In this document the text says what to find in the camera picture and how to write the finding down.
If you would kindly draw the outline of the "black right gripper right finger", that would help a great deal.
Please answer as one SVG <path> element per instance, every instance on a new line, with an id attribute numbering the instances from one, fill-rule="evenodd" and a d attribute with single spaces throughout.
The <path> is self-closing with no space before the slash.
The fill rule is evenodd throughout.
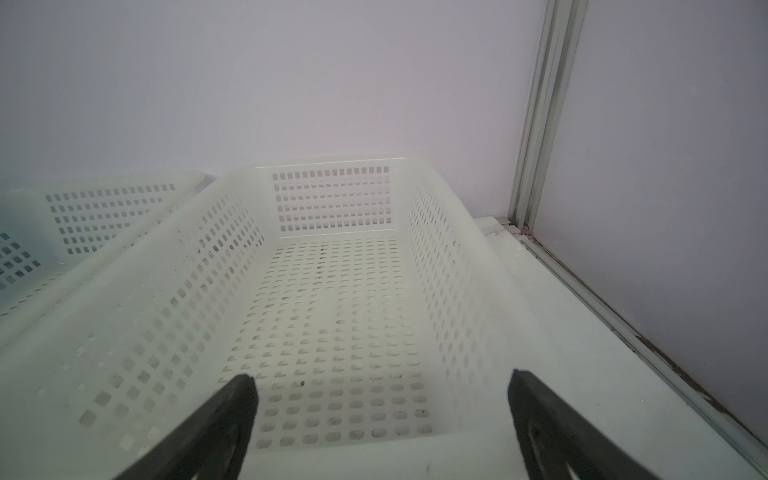
<path id="1" fill-rule="evenodd" d="M 655 479 L 536 375 L 514 370 L 507 389 L 531 479 Z"/>

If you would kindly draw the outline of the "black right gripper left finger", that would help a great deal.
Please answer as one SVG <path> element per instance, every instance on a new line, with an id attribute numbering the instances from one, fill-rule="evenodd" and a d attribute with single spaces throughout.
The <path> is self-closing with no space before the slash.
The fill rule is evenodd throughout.
<path id="1" fill-rule="evenodd" d="M 236 479 L 259 404 L 253 377 L 239 374 L 195 410 L 120 479 Z"/>

